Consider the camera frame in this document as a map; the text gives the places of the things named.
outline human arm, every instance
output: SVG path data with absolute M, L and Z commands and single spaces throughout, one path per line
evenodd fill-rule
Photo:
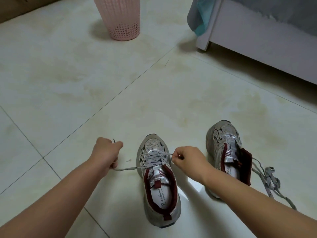
M 317 236 L 316 220 L 215 169 L 198 148 L 179 147 L 172 161 L 188 177 L 218 195 L 257 238 Z
M 65 237 L 98 182 L 117 166 L 122 142 L 98 138 L 89 159 L 0 227 L 0 237 Z

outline wooden wall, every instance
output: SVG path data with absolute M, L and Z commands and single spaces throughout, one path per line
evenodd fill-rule
M 0 0 L 0 23 L 58 0 Z

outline shoe insole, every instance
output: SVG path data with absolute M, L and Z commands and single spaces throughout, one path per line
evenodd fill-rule
M 172 202 L 172 191 L 169 185 L 161 184 L 161 188 L 151 188 L 152 199 L 161 209 L 167 209 Z
M 224 169 L 226 170 L 227 174 L 240 180 L 240 171 L 234 166 L 232 166 L 232 164 L 230 163 L 224 164 Z

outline gray blanket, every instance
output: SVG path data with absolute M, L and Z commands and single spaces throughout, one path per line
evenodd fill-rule
M 317 36 L 317 0 L 233 0 Z

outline white bed frame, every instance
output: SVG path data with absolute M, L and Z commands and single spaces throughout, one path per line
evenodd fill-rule
M 206 51 L 209 41 L 317 84 L 317 37 L 240 3 L 216 0 L 196 46 Z

